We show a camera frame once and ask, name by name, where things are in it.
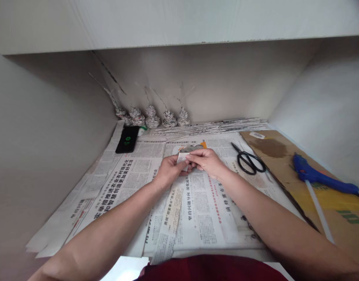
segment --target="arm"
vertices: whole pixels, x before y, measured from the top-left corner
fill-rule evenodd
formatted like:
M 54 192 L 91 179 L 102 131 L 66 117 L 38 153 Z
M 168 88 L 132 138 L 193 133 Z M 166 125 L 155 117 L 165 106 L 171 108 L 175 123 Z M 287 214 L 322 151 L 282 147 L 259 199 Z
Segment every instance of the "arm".
M 163 159 L 155 179 L 129 199 L 100 216 L 49 259 L 29 281 L 99 280 L 117 262 L 161 195 L 170 188 L 188 161 L 176 165 L 177 155 Z
M 293 213 L 229 170 L 213 150 L 192 151 L 187 159 L 221 182 L 267 247 L 296 280 L 358 278 L 356 262 Z

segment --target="forearm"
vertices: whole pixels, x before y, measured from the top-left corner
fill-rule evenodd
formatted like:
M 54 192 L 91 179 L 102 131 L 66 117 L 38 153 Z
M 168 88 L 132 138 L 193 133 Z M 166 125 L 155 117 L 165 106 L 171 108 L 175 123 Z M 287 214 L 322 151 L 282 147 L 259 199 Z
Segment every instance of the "forearm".
M 238 174 L 226 170 L 219 180 L 268 248 L 301 278 L 359 272 L 359 265 L 335 245 Z
M 98 280 L 116 263 L 167 187 L 150 182 L 102 215 L 55 254 L 37 274 L 57 280 Z

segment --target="red shirt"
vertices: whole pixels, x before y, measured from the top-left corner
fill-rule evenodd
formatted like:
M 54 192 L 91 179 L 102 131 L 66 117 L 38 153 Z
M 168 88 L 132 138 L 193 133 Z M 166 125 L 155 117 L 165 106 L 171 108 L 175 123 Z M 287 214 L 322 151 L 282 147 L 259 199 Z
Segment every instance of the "red shirt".
M 148 265 L 137 280 L 287 281 L 280 272 L 260 261 L 224 255 L 192 256 L 171 259 L 160 265 Z

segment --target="hand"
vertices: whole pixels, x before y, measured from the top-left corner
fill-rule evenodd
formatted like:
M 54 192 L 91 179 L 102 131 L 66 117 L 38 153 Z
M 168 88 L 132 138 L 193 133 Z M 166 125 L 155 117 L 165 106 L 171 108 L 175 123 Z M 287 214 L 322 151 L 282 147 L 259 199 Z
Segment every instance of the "hand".
M 228 168 L 221 161 L 218 155 L 212 149 L 197 149 L 191 151 L 186 159 L 197 164 L 197 168 L 206 171 L 211 178 L 219 179 L 219 175 L 224 173 Z
M 187 176 L 191 173 L 191 165 L 188 167 L 187 172 L 182 171 L 190 163 L 190 161 L 186 160 L 178 163 L 177 165 L 177 159 L 178 155 L 172 155 L 165 157 L 161 162 L 157 176 L 153 180 L 159 187 L 167 189 L 172 185 L 178 176 Z

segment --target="blue glue gun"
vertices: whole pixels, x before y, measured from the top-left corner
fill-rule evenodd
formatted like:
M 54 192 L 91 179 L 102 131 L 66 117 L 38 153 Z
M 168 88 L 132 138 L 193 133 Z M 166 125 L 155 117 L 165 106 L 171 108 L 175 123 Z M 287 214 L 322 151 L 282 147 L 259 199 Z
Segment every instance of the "blue glue gun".
M 305 160 L 299 154 L 296 154 L 296 152 L 294 155 L 294 166 L 295 171 L 299 175 L 299 179 L 302 181 L 308 180 L 310 183 L 318 182 L 343 193 L 356 195 L 359 194 L 359 188 L 356 185 L 352 183 L 344 183 L 341 181 L 337 181 L 333 178 L 325 176 L 324 174 L 321 174 L 320 172 L 309 166 L 307 160 Z

